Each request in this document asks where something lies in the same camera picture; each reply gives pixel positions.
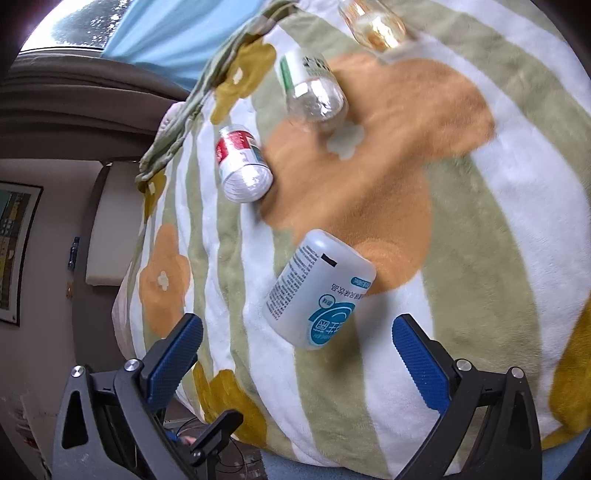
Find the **blue gripper pad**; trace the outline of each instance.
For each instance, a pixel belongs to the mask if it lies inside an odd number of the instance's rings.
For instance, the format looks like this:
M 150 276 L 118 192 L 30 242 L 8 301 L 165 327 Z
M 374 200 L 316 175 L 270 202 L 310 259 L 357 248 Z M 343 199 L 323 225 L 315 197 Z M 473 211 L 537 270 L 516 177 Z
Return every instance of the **blue gripper pad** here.
M 443 415 L 450 403 L 447 377 L 403 316 L 392 324 L 392 341 L 427 407 Z
M 161 408 L 166 408 L 169 404 L 179 383 L 195 363 L 197 350 L 202 340 L 203 323 L 201 318 L 197 315 L 185 314 L 169 336 L 157 342 L 146 354 L 147 358 L 152 350 L 158 352 L 160 350 L 157 348 L 158 343 L 169 342 L 160 361 L 154 366 L 147 379 L 145 398 L 153 413 Z

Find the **striped blanket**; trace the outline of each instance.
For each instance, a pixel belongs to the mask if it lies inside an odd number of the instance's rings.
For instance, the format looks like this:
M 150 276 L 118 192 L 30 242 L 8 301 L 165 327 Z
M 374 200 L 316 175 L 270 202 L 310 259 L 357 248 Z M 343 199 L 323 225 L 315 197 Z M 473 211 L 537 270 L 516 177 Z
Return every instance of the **striped blanket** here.
M 416 41 L 377 56 L 334 0 L 276 2 L 228 39 L 146 153 L 145 222 L 113 309 L 142 357 L 183 312 L 206 327 L 178 396 L 244 442 L 393 478 L 437 420 L 392 345 L 411 313 L 450 354 L 527 373 L 543 446 L 591 424 L 591 84 L 527 0 L 388 0 Z M 350 103 L 329 139 L 293 128 L 275 72 L 297 46 L 328 59 Z M 274 172 L 227 201 L 219 130 L 246 126 Z M 259 305 L 322 228 L 377 267 L 327 346 L 294 349 Z M 460 449 L 452 468 L 466 458 Z

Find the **metal screw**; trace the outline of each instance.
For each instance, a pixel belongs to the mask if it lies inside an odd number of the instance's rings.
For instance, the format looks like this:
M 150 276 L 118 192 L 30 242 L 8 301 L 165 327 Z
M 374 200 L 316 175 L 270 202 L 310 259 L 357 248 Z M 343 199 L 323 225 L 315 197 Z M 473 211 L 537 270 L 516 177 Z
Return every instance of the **metal screw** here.
M 127 360 L 125 362 L 125 369 L 128 372 L 135 372 L 139 368 L 139 360 L 136 358 L 132 358 L 131 360 Z
M 464 360 L 463 358 L 460 358 L 456 362 L 456 367 L 458 370 L 461 370 L 462 372 L 468 372 L 472 369 L 472 364 L 468 360 Z
M 523 373 L 523 370 L 519 367 L 513 367 L 511 369 L 511 375 L 513 375 L 515 378 L 523 378 L 525 376 L 525 373 Z
M 72 375 L 74 378 L 78 378 L 80 376 L 82 376 L 82 374 L 84 373 L 85 368 L 82 365 L 76 365 L 73 369 L 70 375 Z

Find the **trees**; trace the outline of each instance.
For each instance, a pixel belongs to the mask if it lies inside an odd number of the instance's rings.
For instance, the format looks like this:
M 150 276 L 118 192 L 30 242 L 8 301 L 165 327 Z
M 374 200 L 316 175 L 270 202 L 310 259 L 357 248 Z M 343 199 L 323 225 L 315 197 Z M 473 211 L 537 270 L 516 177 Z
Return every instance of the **trees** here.
M 51 35 L 61 43 L 103 48 L 131 2 L 132 0 L 93 0 L 58 20 L 53 25 Z

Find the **clear plastic bottle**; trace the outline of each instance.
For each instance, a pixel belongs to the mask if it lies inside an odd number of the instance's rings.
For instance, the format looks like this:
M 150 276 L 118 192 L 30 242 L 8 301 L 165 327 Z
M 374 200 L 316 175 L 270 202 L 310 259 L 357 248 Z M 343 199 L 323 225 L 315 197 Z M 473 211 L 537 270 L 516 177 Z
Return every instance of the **clear plastic bottle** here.
M 273 174 L 255 138 L 243 125 L 220 130 L 216 159 L 223 192 L 231 202 L 256 202 L 271 188 Z
M 322 55 L 297 48 L 284 55 L 279 65 L 292 123 L 330 132 L 345 120 L 347 99 Z
M 379 0 L 339 0 L 339 13 L 364 47 L 384 52 L 410 38 L 402 19 Z

